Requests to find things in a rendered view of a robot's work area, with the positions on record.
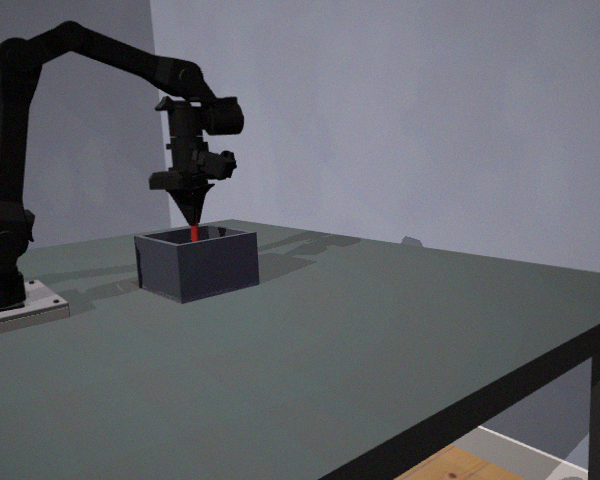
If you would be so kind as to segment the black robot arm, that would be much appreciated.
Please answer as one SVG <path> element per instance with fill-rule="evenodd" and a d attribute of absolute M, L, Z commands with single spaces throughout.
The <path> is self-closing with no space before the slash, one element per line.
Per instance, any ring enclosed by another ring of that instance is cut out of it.
<path fill-rule="evenodd" d="M 0 312 L 23 308 L 26 300 L 16 263 L 29 241 L 34 242 L 35 215 L 24 210 L 22 200 L 29 107 L 43 64 L 69 51 L 140 76 L 187 100 L 165 96 L 155 107 L 167 111 L 170 137 L 203 136 L 202 127 L 210 136 L 234 135 L 244 127 L 237 97 L 217 99 L 194 62 L 147 53 L 74 21 L 29 40 L 14 37 L 0 43 Z M 219 179 L 231 178 L 235 162 L 233 152 L 219 155 L 208 147 L 201 150 L 199 144 L 193 149 L 191 173 L 200 173 L 199 166 Z"/>

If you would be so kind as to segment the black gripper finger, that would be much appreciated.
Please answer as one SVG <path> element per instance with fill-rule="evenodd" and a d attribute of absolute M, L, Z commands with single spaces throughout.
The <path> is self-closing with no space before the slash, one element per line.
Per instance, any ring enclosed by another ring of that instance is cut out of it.
<path fill-rule="evenodd" d="M 198 193 L 197 199 L 196 199 L 198 224 L 200 223 L 200 218 L 201 218 L 205 195 L 214 185 L 215 184 L 197 185 L 197 187 L 203 187 L 202 190 Z"/>
<path fill-rule="evenodd" d="M 203 187 L 169 189 L 169 192 L 189 225 L 196 222 L 196 196 Z M 186 191 L 186 192 L 181 192 Z"/>

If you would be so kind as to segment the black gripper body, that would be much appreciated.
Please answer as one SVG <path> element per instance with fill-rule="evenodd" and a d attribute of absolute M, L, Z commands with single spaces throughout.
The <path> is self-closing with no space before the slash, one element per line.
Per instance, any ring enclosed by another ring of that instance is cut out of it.
<path fill-rule="evenodd" d="M 201 150 L 208 147 L 208 142 L 203 142 L 203 136 L 170 138 L 166 150 L 171 149 L 173 167 L 169 167 L 168 171 L 152 173 L 149 177 L 150 190 L 195 188 L 197 185 L 208 184 L 208 180 L 224 180 L 200 170 L 199 166 L 200 173 L 191 173 L 193 149 L 199 144 Z"/>

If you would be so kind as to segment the red peg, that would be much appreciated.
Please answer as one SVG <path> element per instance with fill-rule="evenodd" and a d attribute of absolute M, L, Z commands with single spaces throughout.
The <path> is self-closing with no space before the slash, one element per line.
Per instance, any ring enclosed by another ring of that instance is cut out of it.
<path fill-rule="evenodd" d="M 198 216 L 197 216 L 197 204 L 196 204 L 196 222 L 195 222 L 195 225 L 190 225 L 190 227 L 191 227 L 192 242 L 200 241 L 199 240 L 199 228 L 198 228 Z"/>

